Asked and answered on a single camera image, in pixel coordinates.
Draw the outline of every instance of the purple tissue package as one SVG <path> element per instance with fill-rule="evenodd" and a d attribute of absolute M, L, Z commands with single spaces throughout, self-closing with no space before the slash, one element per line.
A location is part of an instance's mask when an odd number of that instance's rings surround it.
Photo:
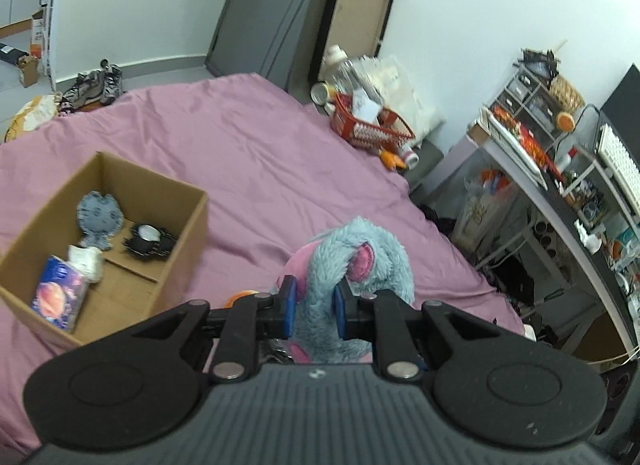
<path fill-rule="evenodd" d="M 31 308 L 58 328 L 71 332 L 88 286 L 84 275 L 52 255 L 47 259 Z"/>

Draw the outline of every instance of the pink bedsheet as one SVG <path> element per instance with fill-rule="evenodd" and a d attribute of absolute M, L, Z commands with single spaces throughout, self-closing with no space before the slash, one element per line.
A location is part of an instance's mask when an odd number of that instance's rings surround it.
<path fill-rule="evenodd" d="M 0 252 L 97 150 L 208 192 L 209 237 L 190 298 L 221 307 L 236 291 L 268 290 L 312 236 L 360 215 L 405 246 L 418 303 L 442 299 L 524 331 L 505 299 L 409 201 L 401 176 L 257 75 L 137 90 L 1 146 Z M 38 445 L 22 387 L 55 353 L 0 304 L 0 445 Z"/>

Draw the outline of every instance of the black monitor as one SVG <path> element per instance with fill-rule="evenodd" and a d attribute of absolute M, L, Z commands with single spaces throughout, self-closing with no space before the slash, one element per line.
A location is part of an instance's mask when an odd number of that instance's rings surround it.
<path fill-rule="evenodd" d="M 601 120 L 612 125 L 629 154 L 640 162 L 640 71 L 635 64 L 605 102 L 602 114 Z"/>

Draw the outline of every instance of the wicker basket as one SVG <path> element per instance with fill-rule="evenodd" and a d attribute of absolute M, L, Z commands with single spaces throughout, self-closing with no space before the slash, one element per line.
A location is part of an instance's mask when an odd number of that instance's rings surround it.
<path fill-rule="evenodd" d="M 415 138 L 411 128 L 395 111 L 383 108 L 378 115 L 379 126 L 358 120 L 351 114 L 351 96 L 338 94 L 331 127 L 344 140 L 356 148 L 383 149 L 397 153 L 409 140 Z"/>
<path fill-rule="evenodd" d="M 562 75 L 553 79 L 549 93 L 558 101 L 562 111 L 571 113 L 571 115 L 584 106 L 584 99 L 580 92 Z"/>

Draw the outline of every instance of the gray plush toy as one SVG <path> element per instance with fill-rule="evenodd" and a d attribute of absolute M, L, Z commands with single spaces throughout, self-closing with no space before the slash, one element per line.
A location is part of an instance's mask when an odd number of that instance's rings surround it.
<path fill-rule="evenodd" d="M 98 247 L 103 251 L 111 249 L 108 238 L 122 228 L 122 219 L 120 206 L 111 194 L 103 196 L 92 190 L 84 195 L 78 204 L 78 225 L 85 234 L 80 246 Z"/>

